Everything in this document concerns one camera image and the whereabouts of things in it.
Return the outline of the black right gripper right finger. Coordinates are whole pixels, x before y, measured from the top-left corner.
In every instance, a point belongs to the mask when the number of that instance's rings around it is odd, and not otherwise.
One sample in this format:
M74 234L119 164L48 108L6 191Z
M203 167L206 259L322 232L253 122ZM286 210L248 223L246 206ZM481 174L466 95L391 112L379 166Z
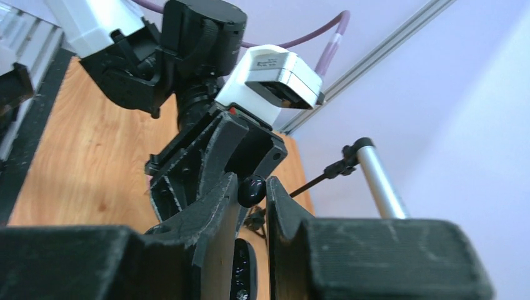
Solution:
M266 183L272 299L493 299L469 238L439 219L316 217Z

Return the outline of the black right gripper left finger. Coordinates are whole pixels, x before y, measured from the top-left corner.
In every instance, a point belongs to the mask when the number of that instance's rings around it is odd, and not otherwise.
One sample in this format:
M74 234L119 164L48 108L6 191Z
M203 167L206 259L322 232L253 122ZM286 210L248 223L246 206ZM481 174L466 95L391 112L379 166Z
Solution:
M127 226L1 229L2 299L228 299L234 173L141 234Z

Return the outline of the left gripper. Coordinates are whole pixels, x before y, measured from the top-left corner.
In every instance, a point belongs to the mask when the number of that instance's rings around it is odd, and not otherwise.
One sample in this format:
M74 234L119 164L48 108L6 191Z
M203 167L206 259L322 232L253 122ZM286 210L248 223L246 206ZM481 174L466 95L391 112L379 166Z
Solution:
M249 131L249 126L256 126ZM157 154L144 173L151 177L149 198L163 222L209 192L225 171L239 180L268 178L286 158L283 139L273 127L241 105L212 104Z

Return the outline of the black earbud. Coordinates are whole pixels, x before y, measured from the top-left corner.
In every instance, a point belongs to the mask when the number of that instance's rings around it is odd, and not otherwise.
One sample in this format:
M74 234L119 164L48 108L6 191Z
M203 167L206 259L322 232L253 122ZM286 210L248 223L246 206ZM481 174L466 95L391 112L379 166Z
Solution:
M266 195L266 180L259 175L245 177L238 188L237 200L244 208L258 205Z

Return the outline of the black earbud charging case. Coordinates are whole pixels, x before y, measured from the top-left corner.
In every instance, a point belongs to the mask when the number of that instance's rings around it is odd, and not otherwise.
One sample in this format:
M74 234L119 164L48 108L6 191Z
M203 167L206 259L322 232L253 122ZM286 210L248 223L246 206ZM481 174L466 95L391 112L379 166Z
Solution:
M256 300L258 296L258 263L252 245L242 238L234 243L230 299Z

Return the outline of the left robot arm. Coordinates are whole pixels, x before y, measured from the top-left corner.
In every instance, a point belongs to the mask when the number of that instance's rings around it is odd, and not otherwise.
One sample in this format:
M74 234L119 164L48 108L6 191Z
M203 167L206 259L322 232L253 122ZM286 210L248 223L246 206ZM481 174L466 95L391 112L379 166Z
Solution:
M145 22L81 59L101 91L159 116L177 97L178 135L146 163L159 223L1 229L2 299L255 299L257 262L238 236L266 178L286 157L270 113L224 92L242 66L247 16L225 1L169 1L162 29Z

